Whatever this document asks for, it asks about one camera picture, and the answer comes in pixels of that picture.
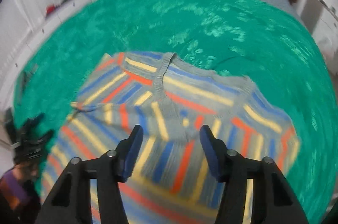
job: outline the green fuzzy blanket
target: green fuzzy blanket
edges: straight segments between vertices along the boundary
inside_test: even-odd
[[[39,68],[15,103],[16,125],[44,112],[38,134],[58,131],[103,54],[118,51],[177,52],[199,68],[256,82],[293,120],[301,149],[287,179],[318,223],[337,172],[338,111],[322,56],[298,21],[259,0],[98,0],[27,64]]]

